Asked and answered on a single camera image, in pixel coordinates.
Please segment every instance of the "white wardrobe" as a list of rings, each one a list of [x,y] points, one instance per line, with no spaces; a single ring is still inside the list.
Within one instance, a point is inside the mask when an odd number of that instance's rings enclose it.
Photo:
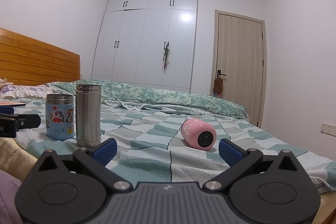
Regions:
[[[190,92],[196,12],[197,0],[109,0],[91,78]]]

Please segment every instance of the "black clamp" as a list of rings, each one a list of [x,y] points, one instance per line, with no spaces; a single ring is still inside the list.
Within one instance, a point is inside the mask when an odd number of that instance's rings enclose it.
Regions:
[[[36,128],[41,124],[38,114],[0,113],[0,137],[16,138],[19,129]]]

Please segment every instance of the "green floral quilt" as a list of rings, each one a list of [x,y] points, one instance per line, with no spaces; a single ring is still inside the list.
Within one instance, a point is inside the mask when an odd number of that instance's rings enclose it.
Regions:
[[[84,79],[75,82],[53,82],[49,86],[59,92],[76,94],[76,84],[101,85],[102,103],[126,109],[144,109],[155,105],[167,106],[181,113],[193,115],[215,114],[248,121],[246,108],[233,102],[203,94],[191,94],[172,90],[140,88],[119,82]]]

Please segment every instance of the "electrical outlet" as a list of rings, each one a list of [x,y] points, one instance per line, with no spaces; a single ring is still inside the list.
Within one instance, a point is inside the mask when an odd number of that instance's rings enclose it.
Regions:
[[[321,133],[336,136],[336,125],[323,122],[321,124]]]

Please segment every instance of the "pink cup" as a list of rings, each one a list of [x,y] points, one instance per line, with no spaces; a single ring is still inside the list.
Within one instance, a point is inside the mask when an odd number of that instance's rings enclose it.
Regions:
[[[204,151],[210,150],[217,139],[215,128],[196,118],[188,119],[182,124],[181,134],[192,148]]]

